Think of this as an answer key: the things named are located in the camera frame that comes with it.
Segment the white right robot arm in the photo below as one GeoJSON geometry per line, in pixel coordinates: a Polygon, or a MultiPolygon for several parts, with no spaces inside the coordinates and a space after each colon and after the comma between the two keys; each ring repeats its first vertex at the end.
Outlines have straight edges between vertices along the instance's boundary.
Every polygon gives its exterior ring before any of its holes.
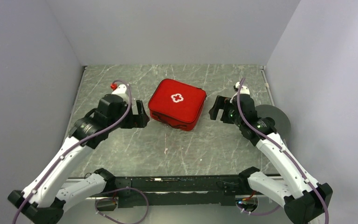
{"type": "Polygon", "coordinates": [[[328,205],[332,197],[329,184],[320,184],[304,169],[284,144],[271,117],[261,117],[258,106],[248,94],[233,98],[217,96],[209,111],[215,120],[219,110],[221,121],[237,126],[244,138],[259,149],[274,165],[284,180],[280,183],[255,167],[239,173],[238,187],[244,194],[262,193],[280,205],[294,224],[329,223],[328,205]]]}

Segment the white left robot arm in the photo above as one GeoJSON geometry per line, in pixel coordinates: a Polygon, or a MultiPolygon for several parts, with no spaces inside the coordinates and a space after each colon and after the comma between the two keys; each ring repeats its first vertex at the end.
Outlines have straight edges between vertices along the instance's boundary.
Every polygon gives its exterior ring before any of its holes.
{"type": "Polygon", "coordinates": [[[8,196],[20,214],[36,224],[56,224],[71,207],[87,197],[118,193],[128,196],[130,182],[117,179],[104,168],[95,170],[88,178],[69,187],[64,183],[79,163],[109,134],[118,129],[146,127],[149,117],[141,100],[136,101],[137,114],[132,112],[129,94],[107,94],[97,108],[77,120],[61,149],[39,176],[23,190],[14,190],[8,196]]]}

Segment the red medicine kit case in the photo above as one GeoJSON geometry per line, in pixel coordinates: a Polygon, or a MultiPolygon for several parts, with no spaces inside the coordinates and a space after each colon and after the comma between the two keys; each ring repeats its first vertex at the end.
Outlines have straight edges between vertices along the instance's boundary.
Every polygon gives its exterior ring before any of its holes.
{"type": "Polygon", "coordinates": [[[148,103],[150,116],[172,128],[191,131],[203,110],[207,93],[174,79],[163,79],[148,103]]]}

